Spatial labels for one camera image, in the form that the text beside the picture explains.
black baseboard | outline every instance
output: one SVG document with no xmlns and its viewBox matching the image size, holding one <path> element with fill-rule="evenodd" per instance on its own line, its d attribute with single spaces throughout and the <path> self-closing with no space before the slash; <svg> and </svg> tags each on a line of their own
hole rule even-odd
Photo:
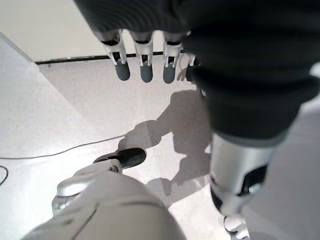
<svg viewBox="0 0 320 240">
<path fill-rule="evenodd" d="M 154 51 L 153 55 L 163 55 L 163 51 Z M 127 58 L 133 58 L 136 57 L 135 53 L 127 54 Z M 91 61 L 91 60 L 102 60 L 102 59 L 110 59 L 107 55 L 97 55 L 97 56 L 78 56 L 78 57 L 71 57 L 71 58 L 58 58 L 58 59 L 52 59 L 48 61 L 36 61 L 35 64 L 37 65 L 43 65 L 43 64 L 58 64 L 58 63 L 68 63 L 68 62 L 79 62 L 79 61 Z"/>
</svg>

black rubber fingertip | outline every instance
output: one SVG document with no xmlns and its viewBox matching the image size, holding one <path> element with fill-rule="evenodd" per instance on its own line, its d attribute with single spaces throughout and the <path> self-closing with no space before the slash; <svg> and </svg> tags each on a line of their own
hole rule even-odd
<svg viewBox="0 0 320 240">
<path fill-rule="evenodd" d="M 117 65 L 115 65 L 115 71 L 118 78 L 122 81 L 126 81 L 130 78 L 130 70 L 127 62 L 125 64 L 117 62 Z"/>
<path fill-rule="evenodd" d="M 94 160 L 93 163 L 99 163 L 110 159 L 117 159 L 120 162 L 122 169 L 128 169 L 142 164 L 146 160 L 146 158 L 146 151 L 142 148 L 135 147 L 102 155 Z"/>
<path fill-rule="evenodd" d="M 166 84 L 171 84 L 175 80 L 176 76 L 176 68 L 172 67 L 171 64 L 169 64 L 168 67 L 163 68 L 163 80 Z"/>
<path fill-rule="evenodd" d="M 151 80 L 154 76 L 153 70 L 152 70 L 152 65 L 148 66 L 147 63 L 143 63 L 143 66 L 140 66 L 140 75 L 141 75 L 141 79 L 145 83 L 151 82 Z"/>
</svg>

white tiled floor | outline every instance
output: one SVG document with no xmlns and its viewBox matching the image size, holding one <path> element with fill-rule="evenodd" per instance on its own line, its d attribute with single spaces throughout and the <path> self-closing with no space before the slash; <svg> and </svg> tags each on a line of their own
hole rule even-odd
<svg viewBox="0 0 320 240">
<path fill-rule="evenodd" d="M 136 58 L 128 60 L 130 79 L 120 81 L 110 60 L 37 69 L 2 50 L 12 62 L 1 68 L 1 158 L 50 155 L 116 138 L 55 156 L 0 159 L 9 170 L 0 186 L 0 239 L 18 239 L 49 219 L 61 180 L 103 154 L 130 147 L 146 149 L 147 159 L 124 174 L 163 200 L 188 239 L 228 239 L 204 176 L 211 134 L 201 99 L 186 80 L 163 82 L 162 56 L 154 57 L 153 80 L 144 83 Z"/>
</svg>

white floor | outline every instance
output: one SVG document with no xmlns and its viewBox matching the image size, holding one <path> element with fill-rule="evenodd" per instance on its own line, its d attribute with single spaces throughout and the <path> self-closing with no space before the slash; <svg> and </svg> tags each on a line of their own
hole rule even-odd
<svg viewBox="0 0 320 240">
<path fill-rule="evenodd" d="M 61 180 L 129 147 L 146 149 L 147 159 L 124 174 L 163 200 L 188 239 L 230 239 L 205 176 L 210 129 L 201 100 L 190 82 L 163 82 L 162 56 L 154 58 L 147 84 L 135 58 L 129 58 L 131 78 L 123 82 L 110 60 L 38 68 L 0 43 L 0 166 L 9 171 L 0 185 L 1 240 L 19 239 L 48 220 Z M 314 73 L 320 76 L 319 66 Z M 303 106 L 264 190 L 245 208 L 252 239 L 319 239 L 319 113 L 320 97 Z M 5 173 L 0 168 L 0 182 Z"/>
<path fill-rule="evenodd" d="M 144 83 L 136 58 L 128 60 L 130 79 L 120 81 L 110 60 L 38 69 L 3 47 L 0 165 L 9 175 L 0 186 L 0 239 L 19 239 L 49 219 L 61 180 L 129 147 L 146 149 L 147 159 L 124 174 L 163 200 L 188 239 L 228 239 L 205 177 L 211 134 L 201 99 L 186 80 L 164 83 L 162 56 L 154 57 L 153 80 Z M 106 141 L 19 159 L 100 140 Z"/>
</svg>

robotic fingertip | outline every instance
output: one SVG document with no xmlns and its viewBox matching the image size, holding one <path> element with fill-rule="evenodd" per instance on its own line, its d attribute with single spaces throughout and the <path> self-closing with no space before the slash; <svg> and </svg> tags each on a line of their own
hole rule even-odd
<svg viewBox="0 0 320 240">
<path fill-rule="evenodd" d="M 149 66 L 147 62 L 144 62 L 143 66 L 140 66 L 140 75 L 141 75 L 141 79 L 145 83 L 150 83 L 154 76 L 152 65 Z"/>
<path fill-rule="evenodd" d="M 129 70 L 128 62 L 124 64 L 121 62 L 117 62 L 117 65 L 115 65 L 115 71 L 118 78 L 122 81 L 126 81 L 130 78 L 130 70 Z"/>
</svg>

